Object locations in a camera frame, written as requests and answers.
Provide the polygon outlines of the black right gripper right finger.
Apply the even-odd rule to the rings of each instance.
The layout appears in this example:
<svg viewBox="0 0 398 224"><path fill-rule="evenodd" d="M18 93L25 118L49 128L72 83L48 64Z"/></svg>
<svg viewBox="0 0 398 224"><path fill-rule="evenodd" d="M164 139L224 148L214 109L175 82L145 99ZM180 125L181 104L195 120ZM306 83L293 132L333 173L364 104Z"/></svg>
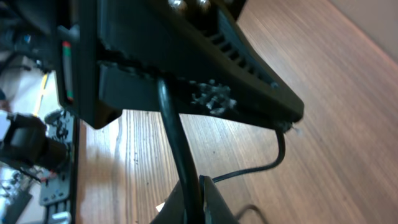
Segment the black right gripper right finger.
<svg viewBox="0 0 398 224"><path fill-rule="evenodd" d="M211 177L199 177L205 224L238 224Z"/></svg>

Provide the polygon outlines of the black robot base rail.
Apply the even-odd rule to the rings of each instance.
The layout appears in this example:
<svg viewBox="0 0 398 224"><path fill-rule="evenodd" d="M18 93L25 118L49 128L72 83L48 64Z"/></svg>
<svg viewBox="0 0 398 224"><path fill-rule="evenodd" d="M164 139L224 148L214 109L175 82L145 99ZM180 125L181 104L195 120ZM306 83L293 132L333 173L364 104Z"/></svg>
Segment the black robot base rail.
<svg viewBox="0 0 398 224"><path fill-rule="evenodd" d="M79 130L78 119L66 110L56 110L45 117L46 135L54 144L50 152L54 170L44 170L41 178L39 204L44 223L75 223L77 207Z"/></svg>

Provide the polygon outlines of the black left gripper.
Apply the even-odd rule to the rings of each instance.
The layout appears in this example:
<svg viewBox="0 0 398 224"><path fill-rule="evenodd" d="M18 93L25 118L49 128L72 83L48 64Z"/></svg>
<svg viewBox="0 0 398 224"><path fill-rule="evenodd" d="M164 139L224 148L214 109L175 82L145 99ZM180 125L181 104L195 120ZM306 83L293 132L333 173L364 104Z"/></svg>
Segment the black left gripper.
<svg viewBox="0 0 398 224"><path fill-rule="evenodd" d="M121 116L99 98L97 2L54 2L54 65L58 102L94 129Z"/></svg>

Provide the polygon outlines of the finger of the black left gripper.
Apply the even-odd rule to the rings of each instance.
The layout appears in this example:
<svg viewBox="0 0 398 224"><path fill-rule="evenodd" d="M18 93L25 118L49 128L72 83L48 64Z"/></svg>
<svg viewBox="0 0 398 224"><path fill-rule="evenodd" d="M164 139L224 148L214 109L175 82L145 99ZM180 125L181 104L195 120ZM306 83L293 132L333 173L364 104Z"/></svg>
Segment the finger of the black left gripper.
<svg viewBox="0 0 398 224"><path fill-rule="evenodd" d="M227 86L245 111L296 123L303 101L253 49L243 1L100 1L99 62Z"/></svg>
<svg viewBox="0 0 398 224"><path fill-rule="evenodd" d="M180 114L211 116L281 131L292 128L291 121L245 111L229 95L227 86L176 79L167 73L154 75L110 62L99 64L99 98L114 109L159 112L158 78L166 79Z"/></svg>

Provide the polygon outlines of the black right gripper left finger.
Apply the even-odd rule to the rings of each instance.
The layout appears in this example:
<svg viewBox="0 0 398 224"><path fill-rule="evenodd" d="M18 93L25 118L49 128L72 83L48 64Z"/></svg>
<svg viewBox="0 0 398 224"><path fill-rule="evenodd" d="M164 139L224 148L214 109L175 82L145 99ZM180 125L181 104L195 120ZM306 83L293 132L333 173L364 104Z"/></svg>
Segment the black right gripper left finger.
<svg viewBox="0 0 398 224"><path fill-rule="evenodd" d="M185 205L181 183L177 182L163 208L151 224L186 224Z"/></svg>

